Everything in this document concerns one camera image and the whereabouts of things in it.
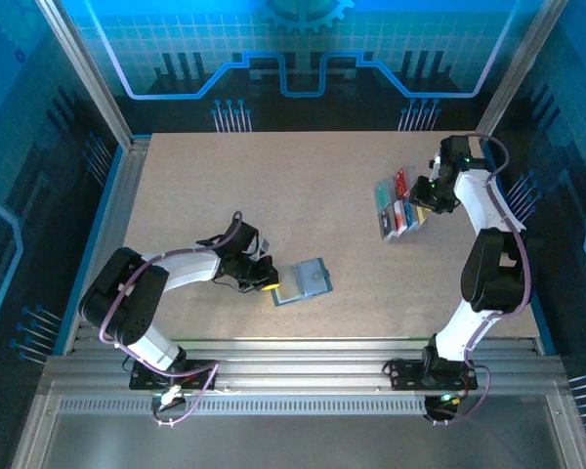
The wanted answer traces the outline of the clear plastic card tray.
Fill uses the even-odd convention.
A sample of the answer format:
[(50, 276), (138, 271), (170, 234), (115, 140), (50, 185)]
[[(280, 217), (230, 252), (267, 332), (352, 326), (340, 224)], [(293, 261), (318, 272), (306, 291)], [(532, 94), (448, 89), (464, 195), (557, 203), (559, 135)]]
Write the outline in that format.
[(375, 186), (376, 212), (381, 238), (385, 242), (395, 242), (403, 235), (418, 231), (432, 213), (430, 209), (408, 201), (416, 181), (416, 169), (408, 165), (399, 168), (394, 176)]

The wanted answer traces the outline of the blue table side trim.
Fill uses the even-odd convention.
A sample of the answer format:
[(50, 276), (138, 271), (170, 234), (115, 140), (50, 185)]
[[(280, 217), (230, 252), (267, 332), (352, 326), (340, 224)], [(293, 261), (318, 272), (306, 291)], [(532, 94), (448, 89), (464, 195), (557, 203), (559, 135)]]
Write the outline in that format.
[(538, 328), (542, 351), (545, 355), (555, 355), (556, 349), (547, 325), (541, 304), (539, 302), (536, 286), (539, 273), (539, 249), (537, 247), (538, 235), (527, 228), (527, 219), (536, 211), (537, 201), (542, 197), (539, 183), (534, 178), (534, 172), (529, 169), (521, 173), (516, 182), (508, 189), (504, 188), (503, 177), (497, 176), (497, 186), (506, 200), (510, 211), (515, 218), (524, 225), (522, 239), (527, 251), (530, 263), (530, 303), (532, 314)]
[(124, 149), (122, 147), (118, 147), (114, 154), (108, 179), (105, 183), (93, 225), (89, 232), (87, 243), (81, 258), (81, 262), (72, 285), (70, 295), (68, 297), (65, 312), (63, 314), (63, 320), (59, 328), (57, 339), (55, 340), (53, 351), (51, 352), (52, 356), (61, 356), (64, 354), (64, 347), (67, 344), (72, 321), (77, 316), (78, 302), (82, 288), (85, 284), (86, 275), (89, 268), (93, 264), (94, 250), (97, 246), (97, 242), (102, 230), (103, 218), (111, 199), (111, 191), (113, 189), (119, 167), (122, 163), (123, 155)]

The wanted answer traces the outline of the aluminium frame post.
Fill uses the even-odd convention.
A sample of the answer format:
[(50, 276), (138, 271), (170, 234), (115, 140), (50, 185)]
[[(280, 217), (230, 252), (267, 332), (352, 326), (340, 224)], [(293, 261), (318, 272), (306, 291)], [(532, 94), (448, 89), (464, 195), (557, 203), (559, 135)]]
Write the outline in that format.
[(493, 134), (532, 69), (567, 2), (568, 0), (543, 0), (476, 128), (476, 132), (483, 138)]
[(134, 136), (62, 2), (60, 0), (34, 1), (118, 145), (124, 151), (130, 151), (134, 144)]

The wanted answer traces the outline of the black card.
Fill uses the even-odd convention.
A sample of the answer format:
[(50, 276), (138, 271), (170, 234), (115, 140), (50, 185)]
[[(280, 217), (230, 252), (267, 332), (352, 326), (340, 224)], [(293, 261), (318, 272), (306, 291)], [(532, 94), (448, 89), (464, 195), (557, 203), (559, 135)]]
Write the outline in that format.
[(384, 240), (392, 239), (397, 234), (395, 224), (395, 213), (392, 205), (386, 205), (379, 214), (379, 223), (382, 238)]

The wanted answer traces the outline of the aluminium table side rail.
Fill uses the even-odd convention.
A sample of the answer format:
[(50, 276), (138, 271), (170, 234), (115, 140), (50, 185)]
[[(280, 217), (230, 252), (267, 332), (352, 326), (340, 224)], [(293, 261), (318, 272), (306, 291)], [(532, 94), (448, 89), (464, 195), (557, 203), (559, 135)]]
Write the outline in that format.
[[(102, 230), (94, 250), (93, 264), (87, 272), (79, 302), (111, 254), (123, 245), (150, 140), (150, 135), (139, 135), (136, 137), (132, 149), (124, 151), (123, 160), (111, 191), (111, 199), (103, 218)], [(77, 316), (72, 321), (67, 344), (64, 347), (64, 355), (71, 350), (79, 322), (80, 315), (77, 307)]]

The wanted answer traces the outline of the aluminium frame rail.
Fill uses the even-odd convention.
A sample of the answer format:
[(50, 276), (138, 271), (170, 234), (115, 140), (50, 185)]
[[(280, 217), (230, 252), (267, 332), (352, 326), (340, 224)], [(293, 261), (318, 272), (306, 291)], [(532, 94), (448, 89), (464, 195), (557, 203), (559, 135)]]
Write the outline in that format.
[[(188, 357), (220, 364), (215, 389), (245, 395), (387, 395), (382, 372), (394, 358), (418, 360), (425, 341), (398, 338), (189, 340)], [(78, 339), (67, 356), (47, 360), (41, 394), (126, 395), (129, 375), (123, 353), (93, 338)], [(492, 338), (480, 342), (475, 364), (490, 371), (497, 396), (547, 395), (566, 386), (562, 360), (540, 354), (534, 339)]]

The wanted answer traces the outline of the grey metal panel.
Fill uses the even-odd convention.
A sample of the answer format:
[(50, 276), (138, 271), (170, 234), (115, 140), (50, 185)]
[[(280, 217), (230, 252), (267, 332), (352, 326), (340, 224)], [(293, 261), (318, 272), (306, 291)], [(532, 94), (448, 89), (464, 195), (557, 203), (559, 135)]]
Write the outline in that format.
[(546, 423), (412, 416), (60, 417), (43, 469), (566, 469)]

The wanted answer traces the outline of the aluminium frame leg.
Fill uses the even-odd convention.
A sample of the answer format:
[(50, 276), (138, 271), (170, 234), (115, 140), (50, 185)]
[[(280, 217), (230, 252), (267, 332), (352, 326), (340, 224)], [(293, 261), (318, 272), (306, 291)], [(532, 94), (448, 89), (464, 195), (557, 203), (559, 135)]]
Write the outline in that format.
[(586, 431), (571, 396), (546, 397), (566, 469), (586, 469)]
[(42, 468), (60, 403), (57, 395), (34, 397), (10, 469)]

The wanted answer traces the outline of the teal leather card holder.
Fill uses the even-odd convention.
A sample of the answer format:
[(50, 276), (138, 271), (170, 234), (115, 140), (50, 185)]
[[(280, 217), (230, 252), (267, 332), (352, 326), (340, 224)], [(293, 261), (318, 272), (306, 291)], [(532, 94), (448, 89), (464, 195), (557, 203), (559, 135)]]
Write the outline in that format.
[(297, 264), (279, 266), (277, 270), (279, 284), (285, 278), (295, 277), (298, 280), (302, 295), (294, 301), (280, 303), (277, 298), (277, 288), (275, 288), (272, 290), (272, 299), (276, 307), (306, 301), (333, 290), (329, 271), (326, 269), (322, 258), (314, 258)]

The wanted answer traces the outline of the teal card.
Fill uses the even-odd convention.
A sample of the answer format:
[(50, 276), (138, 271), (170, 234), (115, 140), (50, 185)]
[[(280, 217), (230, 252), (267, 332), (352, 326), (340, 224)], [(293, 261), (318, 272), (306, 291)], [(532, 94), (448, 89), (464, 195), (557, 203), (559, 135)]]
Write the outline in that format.
[(386, 206), (392, 205), (395, 199), (395, 188), (391, 179), (380, 181), (374, 189), (376, 207), (381, 212)]

